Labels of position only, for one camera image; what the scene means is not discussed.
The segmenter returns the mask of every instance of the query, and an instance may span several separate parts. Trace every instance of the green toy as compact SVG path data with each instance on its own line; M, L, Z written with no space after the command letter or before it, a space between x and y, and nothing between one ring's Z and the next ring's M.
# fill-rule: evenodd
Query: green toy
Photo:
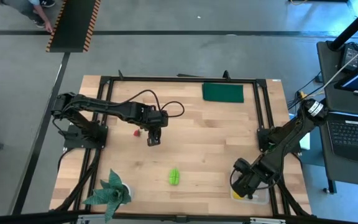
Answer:
M174 168L169 172L169 184L178 185L179 184L179 170Z

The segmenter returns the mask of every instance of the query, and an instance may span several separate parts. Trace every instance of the white pot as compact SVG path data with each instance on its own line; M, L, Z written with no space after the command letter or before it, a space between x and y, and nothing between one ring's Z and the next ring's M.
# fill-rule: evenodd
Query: white pot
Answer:
M128 193L131 196L131 201L134 199L134 191L125 183L122 183L124 187L126 187L128 189Z

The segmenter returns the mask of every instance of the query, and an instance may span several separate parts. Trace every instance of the green sponge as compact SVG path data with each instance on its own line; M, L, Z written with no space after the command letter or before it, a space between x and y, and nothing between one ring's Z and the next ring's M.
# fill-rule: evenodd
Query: green sponge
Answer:
M243 103L243 87L242 85L204 83L203 99L206 101Z
M178 185L179 184L179 170L174 168L169 172L169 184L170 185Z

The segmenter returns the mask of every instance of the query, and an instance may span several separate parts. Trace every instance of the gray floor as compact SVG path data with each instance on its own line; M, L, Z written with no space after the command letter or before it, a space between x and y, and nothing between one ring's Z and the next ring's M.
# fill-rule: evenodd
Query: gray floor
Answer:
M57 9L49 9L56 14ZM0 7L0 30L34 29L8 7ZM354 11L343 3L288 5L261 1L103 1L99 30L302 30L340 32ZM62 54L47 54L47 36L0 36L0 215L9 213ZM282 79L287 99L319 72L316 37L95 36L90 51L72 54L60 92L78 91L83 75L174 76ZM311 91L317 85L306 88ZM48 209L63 139L49 127L24 212ZM325 195L322 167L304 166L312 211L322 218L358 221L358 185L338 183ZM114 223L140 223L114 221Z

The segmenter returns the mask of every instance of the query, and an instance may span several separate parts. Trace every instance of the sneaker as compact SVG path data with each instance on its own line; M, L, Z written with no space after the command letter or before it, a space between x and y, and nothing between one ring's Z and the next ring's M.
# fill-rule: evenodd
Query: sneaker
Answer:
M54 0L41 0L40 5L42 7L52 7L56 4Z
M44 21L33 20L33 22L38 28L45 28L45 22Z

